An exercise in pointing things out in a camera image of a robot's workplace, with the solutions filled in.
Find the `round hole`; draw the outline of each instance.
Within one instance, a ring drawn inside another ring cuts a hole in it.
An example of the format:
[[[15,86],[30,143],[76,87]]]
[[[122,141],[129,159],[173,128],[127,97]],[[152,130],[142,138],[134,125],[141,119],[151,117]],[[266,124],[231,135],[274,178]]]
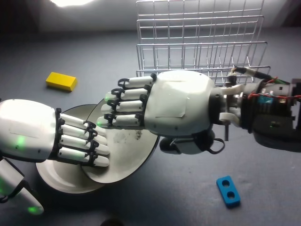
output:
[[[230,186],[230,182],[227,181],[227,180],[223,180],[223,181],[222,181],[222,185],[223,185],[224,187],[229,187],[229,186]]]
[[[234,199],[235,194],[234,194],[233,192],[228,192],[228,193],[227,193],[227,197],[228,197],[229,199]]]

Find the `wire rack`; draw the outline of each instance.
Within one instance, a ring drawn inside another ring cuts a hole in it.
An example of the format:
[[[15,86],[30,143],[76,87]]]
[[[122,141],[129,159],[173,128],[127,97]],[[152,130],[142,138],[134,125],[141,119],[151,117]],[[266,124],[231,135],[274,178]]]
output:
[[[258,41],[264,0],[137,1],[137,76],[190,70],[225,83],[235,65],[262,66],[266,42]],[[239,83],[254,82],[238,75]]]

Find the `gray tabletop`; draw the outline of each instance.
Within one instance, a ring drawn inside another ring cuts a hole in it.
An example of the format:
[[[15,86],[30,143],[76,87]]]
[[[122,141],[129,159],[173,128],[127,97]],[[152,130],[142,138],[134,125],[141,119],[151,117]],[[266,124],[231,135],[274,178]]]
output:
[[[268,42],[263,65],[290,81],[300,77],[301,29],[263,30]],[[67,110],[96,104],[120,78],[135,77],[135,32],[0,37],[0,97],[23,98]],[[78,78],[72,93],[47,89],[50,72]],[[214,127],[217,137],[222,127]],[[33,217],[11,203],[0,205],[1,226],[98,226],[117,217],[126,226],[301,224],[301,154],[257,144],[230,128],[218,155],[168,155],[158,148],[131,177],[86,195],[67,195],[47,186],[35,164],[13,161],[26,175],[47,211]],[[227,209],[215,184],[230,175],[241,197]]]

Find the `blue block with holes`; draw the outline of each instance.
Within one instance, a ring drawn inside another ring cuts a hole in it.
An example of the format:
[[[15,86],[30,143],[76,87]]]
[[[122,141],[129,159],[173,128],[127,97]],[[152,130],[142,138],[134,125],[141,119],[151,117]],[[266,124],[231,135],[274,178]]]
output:
[[[240,204],[240,196],[230,176],[217,179],[216,184],[228,208],[233,208]]]

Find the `yellow sponge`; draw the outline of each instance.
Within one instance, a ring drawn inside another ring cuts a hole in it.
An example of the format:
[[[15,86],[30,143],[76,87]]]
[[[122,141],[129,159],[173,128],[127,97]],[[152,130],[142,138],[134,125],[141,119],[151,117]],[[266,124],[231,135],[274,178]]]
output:
[[[54,88],[72,91],[77,83],[77,79],[69,75],[52,72],[46,79],[46,83],[48,86]]]

